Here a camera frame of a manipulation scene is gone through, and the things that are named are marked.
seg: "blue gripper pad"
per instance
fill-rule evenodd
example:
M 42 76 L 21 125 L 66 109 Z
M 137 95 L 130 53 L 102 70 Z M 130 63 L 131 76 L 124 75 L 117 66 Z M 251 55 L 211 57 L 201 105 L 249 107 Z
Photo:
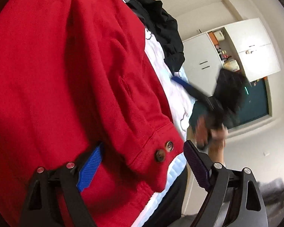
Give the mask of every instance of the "blue gripper pad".
M 184 156 L 198 182 L 198 185 L 209 192 L 211 188 L 209 183 L 211 173 L 200 158 L 200 156 L 202 156 L 205 159 L 205 157 L 208 157 L 208 155 L 198 152 L 194 145 L 191 145 L 189 142 L 184 143 L 183 151 Z
M 101 146 L 95 148 L 91 156 L 85 162 L 82 169 L 79 171 L 79 178 L 77 188 L 79 192 L 82 192 L 85 188 L 89 187 L 94 175 L 99 168 L 102 161 Z

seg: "cabinet door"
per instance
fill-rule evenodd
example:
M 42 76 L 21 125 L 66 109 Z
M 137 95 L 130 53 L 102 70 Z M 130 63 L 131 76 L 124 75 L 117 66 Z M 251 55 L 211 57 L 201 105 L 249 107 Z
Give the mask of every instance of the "cabinet door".
M 225 26 L 225 30 L 239 53 L 271 43 L 259 18 L 235 22 Z
M 266 77 L 280 70 L 272 44 L 257 48 L 251 54 L 239 53 L 246 77 L 250 82 Z
M 183 67 L 188 80 L 211 96 L 222 67 L 214 45 L 206 33 L 184 42 L 183 45 L 185 56 Z

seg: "orange object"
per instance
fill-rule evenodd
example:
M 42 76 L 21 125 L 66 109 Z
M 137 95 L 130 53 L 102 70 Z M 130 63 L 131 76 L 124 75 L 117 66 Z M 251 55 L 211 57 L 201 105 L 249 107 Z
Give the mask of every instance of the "orange object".
M 209 32 L 208 35 L 211 38 L 211 41 L 213 42 L 214 46 L 219 44 L 219 41 L 217 40 L 215 34 L 212 31 Z

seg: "red fabric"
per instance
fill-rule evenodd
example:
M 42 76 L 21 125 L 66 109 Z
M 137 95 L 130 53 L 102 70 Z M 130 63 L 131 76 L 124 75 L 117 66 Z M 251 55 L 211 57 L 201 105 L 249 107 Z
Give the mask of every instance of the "red fabric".
M 121 0 L 10 0 L 0 14 L 0 212 L 16 226 L 39 166 L 104 141 L 82 197 L 99 227 L 130 226 L 183 150 L 144 52 L 144 26 Z M 164 162 L 156 150 L 171 140 Z

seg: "jacket button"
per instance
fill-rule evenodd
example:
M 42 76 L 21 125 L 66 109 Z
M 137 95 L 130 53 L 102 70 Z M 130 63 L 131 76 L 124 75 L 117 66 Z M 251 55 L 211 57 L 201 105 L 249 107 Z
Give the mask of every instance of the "jacket button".
M 159 149 L 155 153 L 155 158 L 157 162 L 163 162 L 165 160 L 165 150 L 164 149 Z
M 173 151 L 173 142 L 168 141 L 168 142 L 165 144 L 165 149 L 166 149 L 167 152 Z

